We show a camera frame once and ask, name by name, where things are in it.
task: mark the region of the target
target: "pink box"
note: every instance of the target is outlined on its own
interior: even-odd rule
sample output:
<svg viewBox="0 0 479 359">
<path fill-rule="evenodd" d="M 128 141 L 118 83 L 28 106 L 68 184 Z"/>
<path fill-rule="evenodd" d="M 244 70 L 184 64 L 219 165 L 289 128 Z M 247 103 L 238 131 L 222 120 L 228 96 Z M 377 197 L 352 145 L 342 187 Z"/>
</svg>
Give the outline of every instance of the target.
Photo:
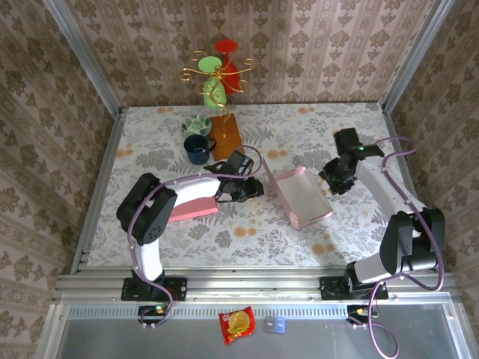
<svg viewBox="0 0 479 359">
<path fill-rule="evenodd" d="M 218 204 L 214 197 L 198 198 L 175 207 L 168 222 L 182 221 L 216 212 L 218 212 Z"/>
<path fill-rule="evenodd" d="M 307 168 L 298 167 L 274 177 L 266 161 L 263 166 L 294 228 L 299 230 L 332 215 L 331 205 Z"/>
</svg>

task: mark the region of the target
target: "red vase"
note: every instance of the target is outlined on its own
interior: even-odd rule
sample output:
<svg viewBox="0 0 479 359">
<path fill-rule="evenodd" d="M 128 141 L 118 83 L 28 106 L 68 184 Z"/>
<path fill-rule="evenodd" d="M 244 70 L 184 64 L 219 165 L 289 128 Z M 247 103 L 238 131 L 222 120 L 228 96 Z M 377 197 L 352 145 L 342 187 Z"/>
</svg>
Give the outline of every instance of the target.
<svg viewBox="0 0 479 359">
<path fill-rule="evenodd" d="M 225 59 L 223 60 L 222 64 L 223 68 L 225 69 L 225 73 L 235 73 L 236 71 L 238 71 L 237 67 L 234 66 L 232 61 L 230 61 L 229 55 L 229 53 L 235 51 L 237 47 L 238 44 L 230 39 L 220 40 L 215 45 L 216 51 L 221 52 L 223 55 L 225 55 Z M 238 92 L 238 90 L 241 90 L 239 82 L 239 73 L 236 73 L 234 75 L 226 75 L 222 79 L 222 84 L 223 86 L 225 86 L 225 92 L 227 94 L 236 93 Z"/>
</svg>

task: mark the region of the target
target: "dark blue mug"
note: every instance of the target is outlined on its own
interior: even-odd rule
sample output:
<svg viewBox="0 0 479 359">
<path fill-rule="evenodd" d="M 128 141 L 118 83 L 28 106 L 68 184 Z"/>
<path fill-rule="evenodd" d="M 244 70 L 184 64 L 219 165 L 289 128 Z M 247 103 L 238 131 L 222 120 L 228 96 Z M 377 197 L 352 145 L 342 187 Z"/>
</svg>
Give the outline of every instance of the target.
<svg viewBox="0 0 479 359">
<path fill-rule="evenodd" d="M 216 140 L 203 135 L 191 135 L 186 138 L 183 146 L 192 164 L 204 165 L 208 162 L 210 152 L 213 151 L 216 146 Z"/>
</svg>

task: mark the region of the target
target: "cardboard tray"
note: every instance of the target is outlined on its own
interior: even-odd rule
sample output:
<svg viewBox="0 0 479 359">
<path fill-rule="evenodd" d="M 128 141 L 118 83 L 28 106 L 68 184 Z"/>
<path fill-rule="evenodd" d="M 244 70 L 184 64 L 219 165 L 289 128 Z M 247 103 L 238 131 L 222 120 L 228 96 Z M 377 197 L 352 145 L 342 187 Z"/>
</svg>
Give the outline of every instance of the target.
<svg viewBox="0 0 479 359">
<path fill-rule="evenodd" d="M 266 161 L 263 165 L 269 182 L 294 228 L 299 230 L 332 215 L 331 205 L 307 168 L 298 167 L 274 177 Z"/>
</svg>

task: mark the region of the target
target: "table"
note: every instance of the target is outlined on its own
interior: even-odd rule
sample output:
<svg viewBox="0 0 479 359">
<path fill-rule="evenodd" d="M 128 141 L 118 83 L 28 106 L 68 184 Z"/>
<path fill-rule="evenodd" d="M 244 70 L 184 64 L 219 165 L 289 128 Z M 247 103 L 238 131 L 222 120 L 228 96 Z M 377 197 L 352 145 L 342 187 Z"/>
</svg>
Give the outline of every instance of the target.
<svg viewBox="0 0 479 359">
<path fill-rule="evenodd" d="M 305 166 L 318 174 L 337 156 L 333 134 L 355 127 L 371 144 L 388 137 L 376 103 L 232 106 L 244 144 L 258 148 L 273 174 Z M 128 108 L 105 200 L 94 234 L 89 266 L 130 266 L 126 234 L 116 210 L 136 180 L 151 172 L 171 180 L 201 171 L 183 149 L 182 120 L 190 114 L 214 115 L 204 106 Z M 381 145 L 385 153 L 391 144 Z M 257 162 L 255 154 L 248 152 Z M 209 164 L 214 163 L 210 157 Z M 395 159 L 390 167 L 398 178 Z M 295 230 L 275 198 L 264 170 L 257 178 L 265 194 L 247 203 L 220 205 L 220 211 L 168 224 L 161 237 L 162 264 L 190 266 L 344 266 L 369 257 L 379 247 L 386 219 L 360 182 L 342 196 L 332 196 L 318 183 L 333 216 Z"/>
</svg>

